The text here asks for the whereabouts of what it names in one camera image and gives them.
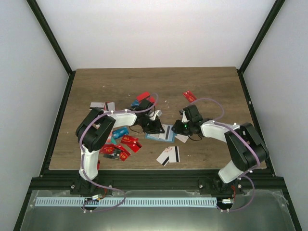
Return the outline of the white striped sunset card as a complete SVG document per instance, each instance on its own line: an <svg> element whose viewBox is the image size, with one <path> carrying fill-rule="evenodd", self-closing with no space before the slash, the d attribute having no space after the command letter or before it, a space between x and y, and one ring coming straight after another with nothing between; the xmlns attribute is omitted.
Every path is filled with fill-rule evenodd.
<svg viewBox="0 0 308 231"><path fill-rule="evenodd" d="M167 125L167 126L166 126L166 132L165 132L165 139L166 139L166 140L169 140L170 131L171 131L171 125Z"/></svg>

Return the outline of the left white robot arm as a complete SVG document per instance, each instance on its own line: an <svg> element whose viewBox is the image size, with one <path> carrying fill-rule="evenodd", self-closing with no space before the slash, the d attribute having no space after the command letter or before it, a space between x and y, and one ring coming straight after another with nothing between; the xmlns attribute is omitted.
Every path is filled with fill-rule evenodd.
<svg viewBox="0 0 308 231"><path fill-rule="evenodd" d="M106 111L95 107L76 129L77 141L81 150L79 174L84 179L81 188L87 194L98 190L97 161L99 150L107 142L111 131L117 127L139 125L148 134L160 134L165 130L160 122L157 101L143 99L139 105L120 111Z"/></svg>

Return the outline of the teal card holder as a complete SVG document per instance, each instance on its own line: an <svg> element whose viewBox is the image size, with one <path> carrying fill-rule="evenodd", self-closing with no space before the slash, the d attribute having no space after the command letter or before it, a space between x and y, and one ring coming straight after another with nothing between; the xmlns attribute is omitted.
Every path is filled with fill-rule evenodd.
<svg viewBox="0 0 308 231"><path fill-rule="evenodd" d="M163 129L166 132L166 126L163 124ZM164 141L164 142L174 142L175 140L175 133L172 130L172 125L171 125L171 131L170 131L170 137L169 140L165 139L165 132L164 133L159 133L159 134L148 134L146 133L145 138L150 139L150 140L155 140L155 141Z"/></svg>

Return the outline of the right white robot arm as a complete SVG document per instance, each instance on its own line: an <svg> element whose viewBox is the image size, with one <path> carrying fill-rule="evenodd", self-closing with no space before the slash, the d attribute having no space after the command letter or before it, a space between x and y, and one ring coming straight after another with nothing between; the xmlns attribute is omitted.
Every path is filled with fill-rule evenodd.
<svg viewBox="0 0 308 231"><path fill-rule="evenodd" d="M179 135L198 135L227 144L231 161L219 170L219 178L214 181L214 189L220 194L231 188L231 182L260 167L269 158L269 151L251 123L225 124L213 119L205 119L196 105L185 107L182 119L176 120L172 131Z"/></svg>

